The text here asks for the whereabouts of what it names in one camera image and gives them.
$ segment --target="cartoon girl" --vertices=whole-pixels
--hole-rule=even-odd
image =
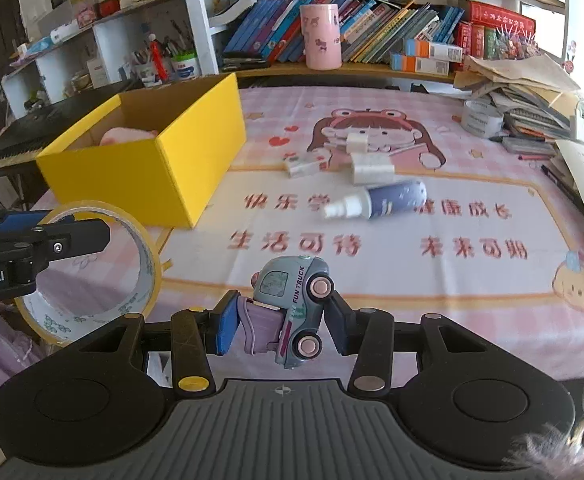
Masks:
[[[425,127],[408,120],[399,110],[335,110],[331,117],[316,123],[307,151],[319,158],[345,162],[346,140],[351,132],[368,134],[368,152],[388,153],[404,170],[438,170],[446,163]]]
[[[554,293],[571,307],[584,312],[584,256],[570,251],[559,265],[552,281]]]

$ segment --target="open cardboard box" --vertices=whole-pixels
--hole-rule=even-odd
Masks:
[[[155,139],[99,146],[111,128]],[[245,143],[236,75],[118,94],[37,157],[62,202],[100,200],[146,225],[193,228]]]

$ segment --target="pink cylindrical container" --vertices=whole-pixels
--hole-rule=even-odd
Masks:
[[[308,68],[334,70],[341,66],[338,6],[302,5],[301,31],[306,42]]]

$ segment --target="toy truck wheel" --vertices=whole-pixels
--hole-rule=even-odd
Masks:
[[[316,274],[307,282],[307,293],[315,303],[321,303],[334,290],[334,282],[326,274]]]
[[[313,332],[301,332],[294,338],[294,353],[301,359],[314,359],[323,349],[321,338]]]

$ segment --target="tablecloth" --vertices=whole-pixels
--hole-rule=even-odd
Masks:
[[[377,306],[409,322],[440,312],[559,380],[584,375],[584,216],[540,162],[465,132],[454,98],[295,87],[243,89],[241,99],[248,141],[197,228],[150,228],[164,272],[148,321],[211,308],[228,288],[249,294],[250,277],[270,258],[316,254],[353,308]],[[389,153],[400,178],[423,179],[423,208],[373,221],[322,219],[322,203],[354,189],[339,147],[350,131],[368,133],[370,150]],[[306,152],[328,171],[288,178],[282,159]],[[54,204],[48,193],[37,207]],[[85,314],[111,308],[137,272],[136,248],[114,229],[104,253],[55,262],[38,285]],[[240,328],[211,366],[218,380],[345,380],[354,357],[338,356],[325,326],[320,334],[322,354],[289,371],[272,353],[246,355]],[[413,355],[396,354],[394,385],[415,372]]]

